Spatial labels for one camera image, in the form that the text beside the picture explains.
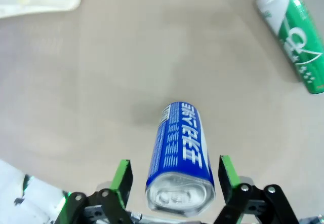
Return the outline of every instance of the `beverage can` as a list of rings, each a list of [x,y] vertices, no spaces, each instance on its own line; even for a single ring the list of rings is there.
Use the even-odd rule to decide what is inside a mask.
[[[324,92],[324,47],[302,0],[256,0],[311,94]]]
[[[215,197],[213,174],[197,109],[175,102],[162,113],[146,182],[148,207],[194,216]]]

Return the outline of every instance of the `blue can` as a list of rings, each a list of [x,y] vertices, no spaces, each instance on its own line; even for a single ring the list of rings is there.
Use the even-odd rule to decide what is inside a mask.
[[[174,102],[162,113],[146,182],[148,207],[182,216],[205,210],[215,197],[213,174],[197,109]]]

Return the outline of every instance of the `star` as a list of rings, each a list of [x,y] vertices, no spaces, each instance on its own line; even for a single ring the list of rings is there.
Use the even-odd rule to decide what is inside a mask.
[[[292,60],[293,60],[293,63],[294,63],[294,62],[297,62],[297,61],[299,60],[299,57],[298,57],[298,56],[293,56],[293,57],[292,57]]]

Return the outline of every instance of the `beige tabletop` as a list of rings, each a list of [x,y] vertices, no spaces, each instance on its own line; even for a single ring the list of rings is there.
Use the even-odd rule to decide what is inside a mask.
[[[321,34],[323,0],[305,0]],[[310,95],[253,0],[82,0],[68,13],[0,20],[0,158],[91,194],[131,159],[128,209],[144,195],[162,109],[200,111],[217,198],[219,155],[298,217],[324,212],[324,95]]]

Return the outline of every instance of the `screw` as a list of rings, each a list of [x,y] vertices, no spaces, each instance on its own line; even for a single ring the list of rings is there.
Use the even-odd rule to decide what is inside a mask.
[[[242,185],[241,186],[241,190],[243,190],[244,192],[249,190],[249,187],[247,185]]]
[[[75,197],[75,200],[76,200],[76,201],[79,201],[80,199],[82,199],[82,196],[81,196],[81,195],[77,195],[77,196]]]
[[[105,190],[104,192],[102,192],[101,196],[102,197],[107,197],[109,194],[108,190]]]
[[[269,187],[268,191],[273,194],[275,192],[275,188],[274,187]]]

